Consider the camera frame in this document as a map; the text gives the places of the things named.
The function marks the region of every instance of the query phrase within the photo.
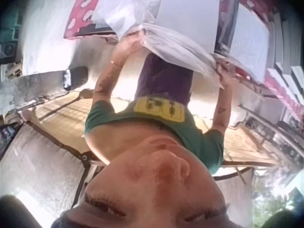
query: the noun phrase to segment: plastic bag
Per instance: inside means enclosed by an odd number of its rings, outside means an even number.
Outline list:
[[[212,55],[190,38],[155,25],[160,0],[100,0],[92,20],[104,18],[121,39],[131,29],[144,29],[143,46],[163,60],[202,73],[219,86],[214,77],[216,62]]]

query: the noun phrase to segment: purple shorts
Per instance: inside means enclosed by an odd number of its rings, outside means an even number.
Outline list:
[[[160,95],[187,106],[192,78],[192,70],[167,63],[150,53],[139,76],[135,98]]]

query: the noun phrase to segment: white sheet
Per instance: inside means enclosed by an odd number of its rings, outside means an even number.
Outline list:
[[[239,4],[230,55],[249,68],[258,82],[265,78],[268,43],[269,31],[264,23]]]
[[[177,31],[214,53],[219,0],[162,0],[156,24]]]

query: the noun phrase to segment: eye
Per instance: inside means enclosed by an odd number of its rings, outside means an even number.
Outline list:
[[[121,212],[120,210],[107,205],[104,202],[99,202],[98,203],[98,209],[100,209],[102,212],[104,213],[109,213],[112,215],[116,215],[116,216],[120,216],[120,217],[125,217],[125,214],[123,212]]]
[[[87,194],[85,195],[85,202],[91,206],[99,209],[103,213],[108,213],[118,217],[125,217],[126,214],[123,213],[118,207],[110,202],[108,199],[92,199]]]
[[[205,220],[205,215],[204,214],[199,214],[199,215],[193,215],[189,218],[186,218],[186,222],[199,222]]]

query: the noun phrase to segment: green t-shirt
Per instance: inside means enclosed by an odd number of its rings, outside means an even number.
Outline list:
[[[195,125],[190,111],[182,104],[160,97],[139,97],[128,107],[115,113],[106,101],[96,102],[86,120],[85,134],[94,127],[127,119],[157,121],[175,133],[184,146],[214,174],[223,162],[224,137],[217,130],[203,134]]]

